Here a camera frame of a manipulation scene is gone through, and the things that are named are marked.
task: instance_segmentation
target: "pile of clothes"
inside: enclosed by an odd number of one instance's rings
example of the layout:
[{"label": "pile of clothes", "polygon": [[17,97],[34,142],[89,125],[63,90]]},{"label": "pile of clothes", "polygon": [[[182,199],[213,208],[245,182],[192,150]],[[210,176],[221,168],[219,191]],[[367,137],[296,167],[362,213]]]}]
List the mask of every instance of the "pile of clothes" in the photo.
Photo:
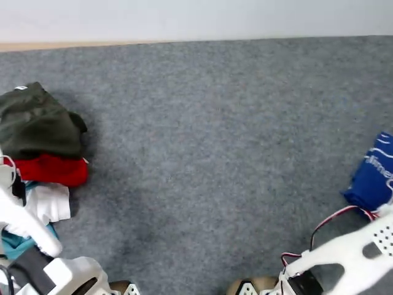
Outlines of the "pile of clothes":
[{"label": "pile of clothes", "polygon": [[[18,170],[13,195],[55,236],[51,222],[71,217],[68,187],[87,180],[88,162],[82,157],[80,142],[86,131],[83,119],[38,82],[0,96],[0,150]],[[23,229],[8,225],[2,230],[7,259],[17,258],[32,245],[34,241]]]},{"label": "pile of clothes", "polygon": [[378,208],[393,203],[393,136],[381,132],[358,169],[350,187],[343,192],[346,200],[378,217]]}]

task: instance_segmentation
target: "black component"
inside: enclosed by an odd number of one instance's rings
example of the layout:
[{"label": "black component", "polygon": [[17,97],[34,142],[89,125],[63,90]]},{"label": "black component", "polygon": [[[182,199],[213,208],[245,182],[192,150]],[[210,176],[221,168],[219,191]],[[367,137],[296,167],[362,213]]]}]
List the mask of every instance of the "black component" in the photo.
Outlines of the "black component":
[{"label": "black component", "polygon": [[322,295],[324,292],[318,280],[309,270],[288,279],[288,283],[296,295]]},{"label": "black component", "polygon": [[47,295],[56,285],[44,272],[44,267],[53,260],[34,246],[23,252],[8,270],[19,286],[30,284],[40,295]]},{"label": "black component", "polygon": [[15,181],[12,184],[12,194],[19,199],[22,199],[23,206],[26,206],[26,185],[22,181],[19,173],[17,173]]},{"label": "black component", "polygon": [[92,288],[92,286],[94,286],[97,281],[98,281],[97,278],[89,279],[89,281],[87,281],[82,286],[77,288],[71,295],[84,295],[84,294],[86,294],[87,291],[90,290]]}]

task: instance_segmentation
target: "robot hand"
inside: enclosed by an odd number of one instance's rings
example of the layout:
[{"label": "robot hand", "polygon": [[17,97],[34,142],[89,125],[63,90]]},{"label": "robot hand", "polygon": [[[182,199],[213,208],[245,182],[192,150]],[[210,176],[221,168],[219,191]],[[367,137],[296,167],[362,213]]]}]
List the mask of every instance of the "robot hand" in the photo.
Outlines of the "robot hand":
[{"label": "robot hand", "polygon": [[[305,251],[285,266],[276,283],[266,277],[238,280],[228,289],[227,295],[356,295],[371,288],[393,269],[393,205],[383,205],[379,216],[355,232]],[[377,247],[377,256],[364,255],[369,245]],[[338,283],[327,292],[308,271],[324,264],[340,264],[344,268]]]},{"label": "robot hand", "polygon": [[18,289],[16,295],[139,295],[129,281],[108,283],[106,273],[92,258],[57,258],[62,250],[60,241],[12,195],[15,175],[15,166],[0,164],[0,225],[20,227],[39,249],[27,249],[4,268],[6,278],[0,275],[0,281],[9,286],[10,295],[15,294],[14,288]]}]

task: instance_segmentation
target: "perforated white plate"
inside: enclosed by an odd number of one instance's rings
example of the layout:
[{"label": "perforated white plate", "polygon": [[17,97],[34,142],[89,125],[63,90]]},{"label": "perforated white plate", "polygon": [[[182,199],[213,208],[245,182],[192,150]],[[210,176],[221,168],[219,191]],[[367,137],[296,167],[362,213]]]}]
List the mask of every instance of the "perforated white plate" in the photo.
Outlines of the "perforated white plate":
[{"label": "perforated white plate", "polygon": [[376,230],[373,236],[373,242],[378,249],[393,258],[393,224],[380,227]]}]

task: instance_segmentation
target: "gray carpet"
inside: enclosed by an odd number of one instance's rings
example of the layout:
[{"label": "gray carpet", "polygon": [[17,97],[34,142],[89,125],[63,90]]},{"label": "gray carpet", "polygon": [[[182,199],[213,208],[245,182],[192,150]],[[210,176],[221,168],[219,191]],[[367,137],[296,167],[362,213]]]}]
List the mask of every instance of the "gray carpet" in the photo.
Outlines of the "gray carpet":
[{"label": "gray carpet", "polygon": [[[63,256],[142,295],[220,295],[277,274],[345,205],[375,135],[393,132],[392,60],[392,37],[2,53],[0,91],[40,81],[89,127],[90,180],[56,226]],[[316,242],[363,224],[348,213]]]}]

